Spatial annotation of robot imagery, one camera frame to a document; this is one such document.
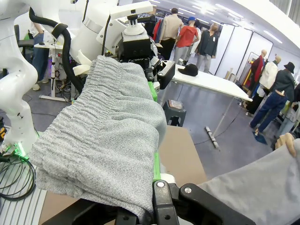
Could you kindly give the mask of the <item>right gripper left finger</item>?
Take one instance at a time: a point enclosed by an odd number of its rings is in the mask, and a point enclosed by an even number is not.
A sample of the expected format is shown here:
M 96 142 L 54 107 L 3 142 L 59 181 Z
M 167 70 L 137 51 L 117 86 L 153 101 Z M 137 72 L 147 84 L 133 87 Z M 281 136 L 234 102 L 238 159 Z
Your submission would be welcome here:
M 138 216 L 125 208 L 80 199 L 43 222 L 44 225 L 152 225 L 154 218 Z

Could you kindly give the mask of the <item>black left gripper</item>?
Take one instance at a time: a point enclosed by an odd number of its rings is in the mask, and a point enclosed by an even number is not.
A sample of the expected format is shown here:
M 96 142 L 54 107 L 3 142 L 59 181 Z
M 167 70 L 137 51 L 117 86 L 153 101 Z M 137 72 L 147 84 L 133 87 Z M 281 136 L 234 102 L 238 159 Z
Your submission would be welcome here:
M 118 61 L 132 62 L 147 69 L 147 81 L 152 98 L 158 101 L 157 94 L 166 89 L 175 75 L 175 62 L 160 60 L 158 48 L 152 38 L 141 40 L 125 40 L 119 42 Z

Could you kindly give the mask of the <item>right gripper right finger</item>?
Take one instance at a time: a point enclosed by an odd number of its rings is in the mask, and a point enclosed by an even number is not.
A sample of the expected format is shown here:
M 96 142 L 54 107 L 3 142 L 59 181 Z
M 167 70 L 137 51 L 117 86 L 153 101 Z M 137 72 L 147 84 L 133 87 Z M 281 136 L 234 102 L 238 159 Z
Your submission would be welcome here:
M 193 225 L 254 225 L 242 215 L 195 184 L 178 187 L 160 172 L 159 154 L 154 154 L 153 208 L 157 225 L 178 225 L 181 218 Z

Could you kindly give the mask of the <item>person's right hand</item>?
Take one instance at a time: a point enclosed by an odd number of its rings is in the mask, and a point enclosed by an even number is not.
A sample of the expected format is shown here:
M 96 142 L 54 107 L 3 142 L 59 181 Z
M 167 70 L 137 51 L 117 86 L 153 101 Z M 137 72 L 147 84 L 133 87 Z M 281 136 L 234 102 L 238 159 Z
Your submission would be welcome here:
M 289 153 L 295 158 L 297 153 L 296 153 L 296 150 L 295 150 L 295 146 L 294 146 L 294 137 L 292 134 L 290 133 L 286 133 L 284 135 L 281 135 L 276 143 L 275 143 L 275 149 L 278 149 L 280 148 L 281 146 L 286 146 Z

